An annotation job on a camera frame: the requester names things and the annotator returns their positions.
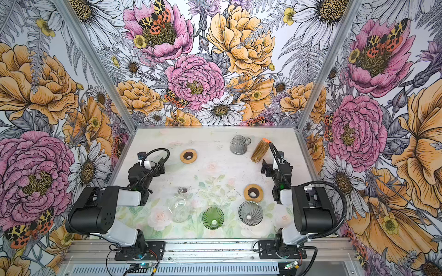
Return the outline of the grey glass dripper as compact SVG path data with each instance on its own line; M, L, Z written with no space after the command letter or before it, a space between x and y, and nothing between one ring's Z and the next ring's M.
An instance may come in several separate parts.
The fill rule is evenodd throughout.
M238 208L239 219L248 226L259 225L264 217L262 207L254 201L245 201Z

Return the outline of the clear glass carafe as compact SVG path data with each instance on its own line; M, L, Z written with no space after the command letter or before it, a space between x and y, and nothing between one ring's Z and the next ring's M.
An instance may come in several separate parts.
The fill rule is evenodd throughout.
M187 191L185 187L178 187L177 194L168 202L168 209L171 213L172 220L176 223L183 223L192 215L192 206L185 197Z

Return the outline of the aluminium front rail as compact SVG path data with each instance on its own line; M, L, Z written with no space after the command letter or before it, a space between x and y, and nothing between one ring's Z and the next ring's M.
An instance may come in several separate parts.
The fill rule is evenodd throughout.
M318 262L354 261L356 252L347 238L322 238L304 248L290 247L277 253L270 239L169 239L148 240L147 253L134 254L128 249L113 251L102 240L75 241L63 260L68 264L120 265L144 261L191 264L198 262L290 262L307 263L313 256Z

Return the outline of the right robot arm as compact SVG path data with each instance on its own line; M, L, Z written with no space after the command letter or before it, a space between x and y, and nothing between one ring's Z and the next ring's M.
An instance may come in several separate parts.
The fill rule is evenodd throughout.
M338 221L332 203L326 192L330 187L340 192L326 181L310 181L298 186L291 185L293 167L289 163L277 165L262 162L261 173L274 182L273 200L279 205L292 207L292 221L278 229L273 243L261 242L262 259L303 258L300 247L306 242L329 236L338 228Z

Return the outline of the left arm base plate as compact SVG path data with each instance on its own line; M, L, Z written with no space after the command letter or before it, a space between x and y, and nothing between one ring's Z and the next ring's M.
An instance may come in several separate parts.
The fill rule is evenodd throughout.
M165 241L147 241L141 248L136 245L122 247L114 259L115 261L161 261L165 245Z

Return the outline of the brown coffee filter stack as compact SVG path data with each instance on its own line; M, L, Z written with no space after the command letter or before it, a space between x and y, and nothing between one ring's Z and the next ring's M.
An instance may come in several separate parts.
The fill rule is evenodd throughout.
M269 150L269 144L270 144L270 141L266 138L262 138L259 141L258 145L256 146L256 148L251 156L252 162L258 163L260 160L262 160L262 158L265 156L265 154Z

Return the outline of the left corner frame post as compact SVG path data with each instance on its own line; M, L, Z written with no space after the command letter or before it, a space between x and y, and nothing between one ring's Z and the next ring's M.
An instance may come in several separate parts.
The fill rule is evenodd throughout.
M70 29L72 35L77 40L79 47L82 49L83 53L92 65L94 72L97 74L103 87L109 94L112 102L115 104L115 107L120 113L126 126L128 127L130 134L135 133L137 131L137 125L135 124L129 111L125 107L120 95L116 91L116 87L114 86L113 81L104 68L104 65L100 57L98 56L93 43L89 40L88 35L83 30L83 27L74 9L70 5L70 2L55 1L54 5L58 12L61 14L61 17L64 19L66 26Z

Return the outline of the right corner frame post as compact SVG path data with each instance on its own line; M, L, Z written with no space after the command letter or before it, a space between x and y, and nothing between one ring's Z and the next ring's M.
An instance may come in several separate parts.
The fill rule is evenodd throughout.
M332 68L334 59L338 55L341 47L343 46L347 34L351 31L352 24L355 21L355 18L357 17L358 11L362 3L363 1L354 0L350 1L347 6L346 12L343 15L341 25L338 28L334 39L331 41L329 51L322 64L320 72L314 82L310 98L307 100L306 106L302 111L301 117L298 121L297 125L298 132L302 131L302 129L306 125L307 119L310 118L310 114L313 111L314 105L321 94L323 84L326 81L328 73Z

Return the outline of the corner frame post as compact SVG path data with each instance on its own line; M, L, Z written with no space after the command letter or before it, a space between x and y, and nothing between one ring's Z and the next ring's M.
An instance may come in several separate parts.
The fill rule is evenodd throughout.
M120 113L126 126L128 127L130 134L135 133L137 131L137 125L135 124L129 111L125 107L120 95L116 91L116 87L114 86L113 81L104 68L104 65L100 57L98 56L93 43L89 40L88 35L83 30L83 27L74 9L70 5L70 2L55 1L54 5L58 12L61 14L61 17L64 19L66 26L70 29L72 35L77 40L79 47L82 49L83 53L92 65L94 72L97 74L103 87L109 94L112 102L115 104L115 107Z
M347 34L351 31L352 24L355 21L355 18L357 17L358 11L362 3L363 1L354 0L350 1L347 6L346 12L343 15L341 25L338 28L334 39L331 41L329 51L322 64L320 72L314 82L310 98L307 100L306 106L302 111L301 117L298 121L297 125L298 132L302 131L302 129L306 125L307 119L310 118L310 114L313 111L314 105L321 94L323 84L326 81L328 73L332 68L334 59L338 55L341 47L343 46Z

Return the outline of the grey ribbed glass pitcher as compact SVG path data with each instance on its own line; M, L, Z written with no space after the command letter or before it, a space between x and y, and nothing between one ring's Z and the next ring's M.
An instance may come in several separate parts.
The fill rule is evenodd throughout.
M251 138L235 135L230 142L230 151L235 155L243 155L247 152L247 147L251 142Z

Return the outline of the green glass dripper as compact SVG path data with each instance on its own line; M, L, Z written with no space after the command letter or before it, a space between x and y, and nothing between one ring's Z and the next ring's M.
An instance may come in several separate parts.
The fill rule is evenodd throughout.
M206 229L217 230L224 223L224 213L218 207L210 207L203 212L202 222Z

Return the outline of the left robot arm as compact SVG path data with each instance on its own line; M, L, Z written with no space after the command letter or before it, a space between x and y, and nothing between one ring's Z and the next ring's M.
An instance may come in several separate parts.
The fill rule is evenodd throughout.
M151 162L150 167L136 163L129 169L127 187L107 186L84 189L69 212L66 229L82 236L100 237L117 246L128 258L142 259L148 246L142 230L129 227L116 218L118 207L143 207L152 191L149 189L154 177L165 173L166 159Z

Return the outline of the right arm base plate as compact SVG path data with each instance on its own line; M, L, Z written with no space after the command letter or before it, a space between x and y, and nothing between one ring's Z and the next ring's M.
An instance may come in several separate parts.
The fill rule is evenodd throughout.
M297 246L276 244L275 240L259 240L253 247L260 259L305 259L306 250Z

